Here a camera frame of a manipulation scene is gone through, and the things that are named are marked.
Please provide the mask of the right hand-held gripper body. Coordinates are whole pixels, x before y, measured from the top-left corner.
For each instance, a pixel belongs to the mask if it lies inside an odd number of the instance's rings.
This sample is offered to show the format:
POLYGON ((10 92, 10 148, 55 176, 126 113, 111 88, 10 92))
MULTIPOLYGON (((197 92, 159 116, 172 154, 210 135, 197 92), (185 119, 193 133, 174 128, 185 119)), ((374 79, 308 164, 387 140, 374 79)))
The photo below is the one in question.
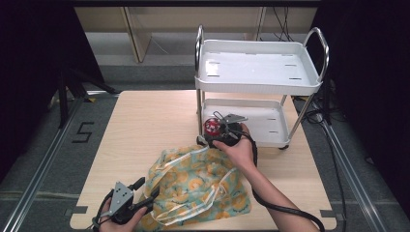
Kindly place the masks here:
POLYGON ((224 117, 228 121, 227 130, 220 129, 220 135, 218 136, 211 136, 206 134, 206 140, 212 145, 212 147, 215 147, 215 145, 213 144, 214 140, 223 142, 228 146, 237 144, 243 133, 240 123, 248 119, 245 116, 240 116, 237 114, 228 114, 224 117))

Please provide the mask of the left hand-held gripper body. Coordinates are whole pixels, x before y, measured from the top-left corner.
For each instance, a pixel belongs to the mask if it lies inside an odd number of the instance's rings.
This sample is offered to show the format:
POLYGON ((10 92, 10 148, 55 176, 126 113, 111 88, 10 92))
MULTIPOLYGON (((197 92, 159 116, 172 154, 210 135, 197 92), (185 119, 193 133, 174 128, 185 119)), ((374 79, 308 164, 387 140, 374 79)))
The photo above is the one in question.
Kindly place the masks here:
POLYGON ((133 215, 139 210, 137 203, 133 203, 134 190, 121 182, 115 184, 111 204, 109 207, 109 216, 117 224, 126 224, 133 215))

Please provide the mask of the red lid candy jar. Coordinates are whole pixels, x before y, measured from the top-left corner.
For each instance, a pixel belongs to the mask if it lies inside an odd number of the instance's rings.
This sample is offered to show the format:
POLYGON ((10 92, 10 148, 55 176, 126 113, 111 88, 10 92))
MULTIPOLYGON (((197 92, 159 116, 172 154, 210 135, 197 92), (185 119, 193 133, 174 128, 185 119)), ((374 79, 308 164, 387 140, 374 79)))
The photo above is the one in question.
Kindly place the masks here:
POLYGON ((220 135, 220 120, 218 118, 209 118, 205 121, 204 132, 211 136, 220 135))

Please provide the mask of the lemon print fabric bag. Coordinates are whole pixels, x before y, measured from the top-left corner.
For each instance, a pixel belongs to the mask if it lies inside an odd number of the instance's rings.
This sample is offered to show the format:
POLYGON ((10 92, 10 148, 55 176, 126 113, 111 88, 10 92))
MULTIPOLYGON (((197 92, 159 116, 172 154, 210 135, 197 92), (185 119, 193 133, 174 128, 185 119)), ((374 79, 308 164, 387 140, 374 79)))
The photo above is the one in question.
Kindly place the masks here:
POLYGON ((148 171, 141 197, 155 189, 160 193, 153 210, 138 223, 137 232, 233 218, 251 210, 240 171, 224 152, 208 146, 162 151, 148 171))

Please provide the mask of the white two-tier cart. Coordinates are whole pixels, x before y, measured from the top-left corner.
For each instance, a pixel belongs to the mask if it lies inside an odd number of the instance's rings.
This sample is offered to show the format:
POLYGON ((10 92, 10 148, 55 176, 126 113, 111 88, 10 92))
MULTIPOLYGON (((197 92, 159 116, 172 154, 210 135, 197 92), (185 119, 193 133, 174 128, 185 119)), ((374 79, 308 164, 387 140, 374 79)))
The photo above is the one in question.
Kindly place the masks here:
POLYGON ((285 99, 290 96, 311 100, 323 83, 329 66, 329 46, 317 27, 323 47, 323 65, 315 68, 306 42, 252 42, 206 40, 199 27, 195 42, 195 88, 199 134, 206 137, 204 123, 215 111, 223 116, 237 114, 251 136, 262 147, 285 149, 301 121, 288 127, 285 99), (228 97, 209 99, 207 93, 281 95, 281 100, 234 100, 228 97))

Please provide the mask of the person's right hand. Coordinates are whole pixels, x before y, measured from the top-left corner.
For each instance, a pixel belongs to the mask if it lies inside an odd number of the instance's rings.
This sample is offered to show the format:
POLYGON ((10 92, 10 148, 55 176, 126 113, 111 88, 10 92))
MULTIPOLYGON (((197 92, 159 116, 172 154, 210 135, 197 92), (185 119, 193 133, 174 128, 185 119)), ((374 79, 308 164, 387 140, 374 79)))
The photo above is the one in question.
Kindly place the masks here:
POLYGON ((213 144, 227 154, 231 162, 242 172, 255 169, 251 141, 248 139, 249 129, 245 124, 241 125, 245 135, 234 146, 228 146, 223 142, 214 140, 213 144))

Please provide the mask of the person's left hand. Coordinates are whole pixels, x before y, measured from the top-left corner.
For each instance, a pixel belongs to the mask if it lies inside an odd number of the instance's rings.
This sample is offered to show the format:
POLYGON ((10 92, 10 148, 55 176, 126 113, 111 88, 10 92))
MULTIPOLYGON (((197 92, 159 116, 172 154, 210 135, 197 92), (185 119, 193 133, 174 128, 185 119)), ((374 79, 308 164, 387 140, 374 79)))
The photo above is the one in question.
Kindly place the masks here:
POLYGON ((144 217, 147 207, 139 209, 126 224, 117 224, 109 217, 101 217, 99 232, 133 232, 136 225, 144 217))

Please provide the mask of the black metal stand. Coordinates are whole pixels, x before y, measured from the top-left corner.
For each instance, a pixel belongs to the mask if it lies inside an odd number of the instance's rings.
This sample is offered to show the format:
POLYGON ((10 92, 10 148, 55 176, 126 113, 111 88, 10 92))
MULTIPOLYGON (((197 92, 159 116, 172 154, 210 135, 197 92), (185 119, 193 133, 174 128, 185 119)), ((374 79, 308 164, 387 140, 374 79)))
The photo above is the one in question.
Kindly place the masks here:
POLYGON ((76 99, 85 98, 87 91, 83 86, 83 82, 89 82, 109 94, 120 94, 120 91, 106 85, 103 80, 97 80, 85 72, 76 69, 63 69, 58 77, 60 129, 62 129, 69 120, 67 91, 70 91, 76 99))

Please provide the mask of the light wooden shelf unit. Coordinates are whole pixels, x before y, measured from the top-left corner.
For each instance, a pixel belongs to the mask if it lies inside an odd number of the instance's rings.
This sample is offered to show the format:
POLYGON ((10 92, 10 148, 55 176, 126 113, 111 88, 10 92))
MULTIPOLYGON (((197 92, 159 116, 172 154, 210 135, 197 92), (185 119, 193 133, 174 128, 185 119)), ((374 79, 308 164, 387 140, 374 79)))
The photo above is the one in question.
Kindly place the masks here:
POLYGON ((126 33, 134 60, 144 61, 155 33, 207 32, 242 34, 256 40, 263 33, 305 34, 316 10, 302 7, 77 7, 89 33, 126 33))

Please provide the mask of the black curtain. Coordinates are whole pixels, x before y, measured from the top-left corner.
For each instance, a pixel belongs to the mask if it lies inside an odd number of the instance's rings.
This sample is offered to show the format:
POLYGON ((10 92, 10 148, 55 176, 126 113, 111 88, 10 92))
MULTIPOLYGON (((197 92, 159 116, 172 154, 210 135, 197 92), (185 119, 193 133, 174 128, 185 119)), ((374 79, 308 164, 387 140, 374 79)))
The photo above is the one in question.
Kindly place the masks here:
POLYGON ((342 112, 410 217, 410 0, 321 0, 312 25, 342 112))
POLYGON ((54 0, 0 0, 0 182, 41 121, 62 73, 103 75, 75 9, 54 0))

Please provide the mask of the metal floor rail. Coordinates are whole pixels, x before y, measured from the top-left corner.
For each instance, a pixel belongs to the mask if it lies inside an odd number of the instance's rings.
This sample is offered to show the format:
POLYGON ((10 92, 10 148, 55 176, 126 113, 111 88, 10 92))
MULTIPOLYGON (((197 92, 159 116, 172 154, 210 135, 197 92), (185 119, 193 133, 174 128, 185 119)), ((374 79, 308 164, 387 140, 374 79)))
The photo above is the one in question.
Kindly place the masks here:
POLYGON ((60 151, 60 148, 72 124, 73 118, 82 103, 83 99, 73 99, 66 121, 58 127, 56 133, 53 135, 52 141, 47 147, 47 150, 44 153, 40 163, 37 165, 36 171, 32 175, 26 189, 22 193, 16 194, 18 201, 5 221, 5 224, 0 227, 0 232, 17 232, 19 230, 34 202, 38 190, 43 184, 44 179, 56 158, 57 153, 60 151))
POLYGON ((355 199, 362 210, 362 213, 367 221, 372 232, 387 232, 387 227, 381 218, 375 204, 370 199, 362 181, 354 170, 354 167, 347 157, 344 149, 341 146, 339 139, 332 126, 329 126, 326 121, 321 123, 323 130, 329 139, 330 147, 334 152, 335 160, 339 169, 342 171, 348 186, 350 187, 355 199))

